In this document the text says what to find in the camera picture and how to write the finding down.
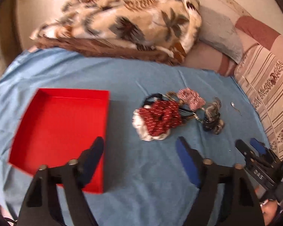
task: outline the pink scrunchie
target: pink scrunchie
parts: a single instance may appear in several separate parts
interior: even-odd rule
[[[197,92],[190,88],[184,88],[179,90],[177,97],[182,99],[186,105],[189,106],[190,110],[196,111],[205,105],[205,101],[199,96]]]

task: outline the red box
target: red box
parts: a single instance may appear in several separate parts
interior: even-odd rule
[[[39,89],[15,135],[9,163],[34,175],[42,164],[56,167],[78,158],[96,137],[105,139],[109,92]],[[103,156],[84,191],[103,193]]]

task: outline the bolt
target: bolt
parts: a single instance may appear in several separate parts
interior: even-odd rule
[[[242,170],[244,168],[244,165],[237,163],[235,164],[235,168],[238,170]]]
[[[206,165],[212,165],[213,161],[211,159],[204,159],[203,163],[206,164]]]
[[[76,165],[78,163],[77,159],[72,159],[68,162],[69,165]]]
[[[39,167],[39,170],[45,170],[47,168],[47,165],[41,165],[40,167]]]

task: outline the bed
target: bed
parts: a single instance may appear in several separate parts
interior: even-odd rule
[[[12,140],[38,88],[103,89],[110,91],[105,150],[105,193],[85,194],[99,225],[182,225],[198,189],[175,151],[178,136],[219,165],[244,163],[235,140],[250,138],[268,144],[263,126],[248,98],[231,77],[213,71],[171,67],[154,62],[86,58],[60,48],[25,51],[0,79],[0,204],[17,216],[31,177],[7,163]],[[132,114],[152,93],[189,87],[207,102],[222,102],[225,128],[220,135],[204,132],[189,121],[161,141],[141,141]],[[232,106],[239,109],[241,115]],[[58,188],[65,223],[72,225],[63,189]],[[209,225],[214,225],[222,199],[218,194]]]

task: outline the beige blanket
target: beige blanket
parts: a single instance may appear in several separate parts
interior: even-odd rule
[[[36,29],[40,48],[180,64],[201,27],[198,0],[69,0]]]

